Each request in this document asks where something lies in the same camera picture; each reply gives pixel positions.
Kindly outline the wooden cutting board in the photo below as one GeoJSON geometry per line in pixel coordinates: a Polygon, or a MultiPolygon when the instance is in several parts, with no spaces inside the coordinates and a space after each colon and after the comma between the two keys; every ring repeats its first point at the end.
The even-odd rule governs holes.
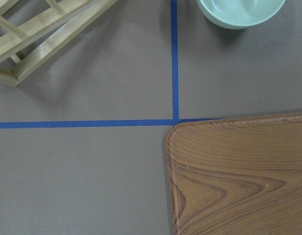
{"type": "Polygon", "coordinates": [[[302,235],[302,112],[185,122],[166,138],[176,235],[302,235]]]}

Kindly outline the mint green bowl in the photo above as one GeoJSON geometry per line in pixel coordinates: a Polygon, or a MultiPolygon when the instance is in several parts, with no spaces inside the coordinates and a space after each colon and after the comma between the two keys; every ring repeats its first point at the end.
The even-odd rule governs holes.
{"type": "Polygon", "coordinates": [[[272,18],[284,0],[198,0],[204,16],[226,29],[246,29],[272,18]]]}

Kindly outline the wooden cup rack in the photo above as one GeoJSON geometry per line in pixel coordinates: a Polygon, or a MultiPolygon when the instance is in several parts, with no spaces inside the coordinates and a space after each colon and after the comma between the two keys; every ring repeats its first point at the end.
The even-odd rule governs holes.
{"type": "Polygon", "coordinates": [[[18,1],[0,0],[0,83],[16,87],[115,4],[114,0],[49,0],[49,8],[16,26],[4,14],[18,1]]]}

